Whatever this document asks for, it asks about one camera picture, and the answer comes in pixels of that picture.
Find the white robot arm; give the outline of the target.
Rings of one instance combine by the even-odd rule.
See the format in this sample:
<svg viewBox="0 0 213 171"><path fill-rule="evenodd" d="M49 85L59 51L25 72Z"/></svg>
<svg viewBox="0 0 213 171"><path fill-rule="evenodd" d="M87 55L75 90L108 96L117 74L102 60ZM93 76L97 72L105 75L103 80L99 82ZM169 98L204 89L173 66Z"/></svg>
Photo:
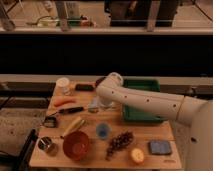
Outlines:
<svg viewBox="0 0 213 171"><path fill-rule="evenodd" d="M213 100L125 88L123 83L116 72L99 78L99 103L108 107L118 102L189 126L185 171L213 171Z"/></svg>

